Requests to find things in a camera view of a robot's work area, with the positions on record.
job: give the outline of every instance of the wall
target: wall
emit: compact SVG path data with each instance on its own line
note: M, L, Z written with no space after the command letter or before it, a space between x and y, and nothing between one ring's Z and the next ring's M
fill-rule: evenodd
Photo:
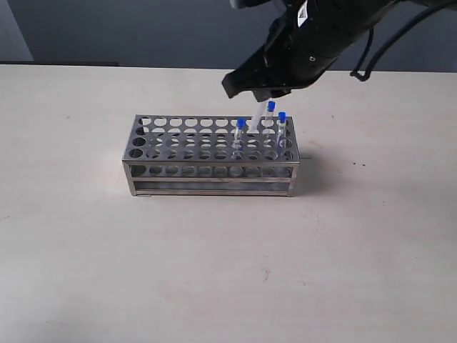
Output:
M235 68L263 42L273 4L233 10L229 0L9 0L38 61L122 66ZM378 25L374 48L422 9L402 4ZM457 71L457 13L431 17L378 70ZM364 39L333 66L350 69Z
M31 61L16 19L6 0L0 0L0 61Z

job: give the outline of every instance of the white table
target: white table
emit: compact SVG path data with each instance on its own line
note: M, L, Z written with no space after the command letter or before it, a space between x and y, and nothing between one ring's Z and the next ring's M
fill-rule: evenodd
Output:
M0 342L455 342L457 74L280 99L295 198L131 197L134 114L256 110L224 73L0 66Z

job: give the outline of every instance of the test tube rack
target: test tube rack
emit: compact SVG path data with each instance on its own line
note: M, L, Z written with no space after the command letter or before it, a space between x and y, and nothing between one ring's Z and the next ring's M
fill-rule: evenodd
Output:
M292 118L280 149L275 117L244 128L241 152L232 148L238 118L136 116L122 159L131 194L292 197L300 164Z

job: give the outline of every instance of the black robotic arm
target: black robotic arm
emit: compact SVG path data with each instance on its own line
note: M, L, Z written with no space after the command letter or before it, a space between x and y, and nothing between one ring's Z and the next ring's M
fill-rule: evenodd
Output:
M230 0L234 8L270 0ZM266 43L222 84L229 98L252 91L257 101L312 85L349 46L404 0L282 0L285 11ZM457 0L412 0L457 9Z

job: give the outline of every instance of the blue cap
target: blue cap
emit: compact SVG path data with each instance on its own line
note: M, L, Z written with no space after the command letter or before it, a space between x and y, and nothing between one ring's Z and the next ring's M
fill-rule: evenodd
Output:
M286 112L279 112L279 122L281 124L284 124L286 122L286 118L287 118L287 115L286 115Z
M236 127L239 129L244 128L244 125L246 125L246 120L244 118L240 118L236 121Z
M276 107L276 102L274 102L274 101L269 101L269 102L268 102L268 106L267 106L266 108L267 108L267 111L268 111L268 112L273 112L274 109L275 109L275 107Z

